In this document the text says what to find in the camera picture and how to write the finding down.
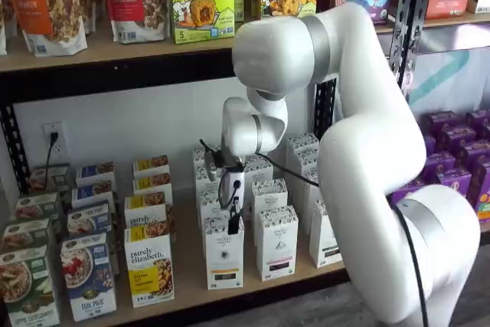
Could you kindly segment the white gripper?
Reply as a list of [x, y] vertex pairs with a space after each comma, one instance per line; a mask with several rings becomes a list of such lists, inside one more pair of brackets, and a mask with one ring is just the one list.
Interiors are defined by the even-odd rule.
[[223, 168], [220, 177], [220, 207], [228, 210], [228, 234], [237, 234], [244, 200], [244, 170]]

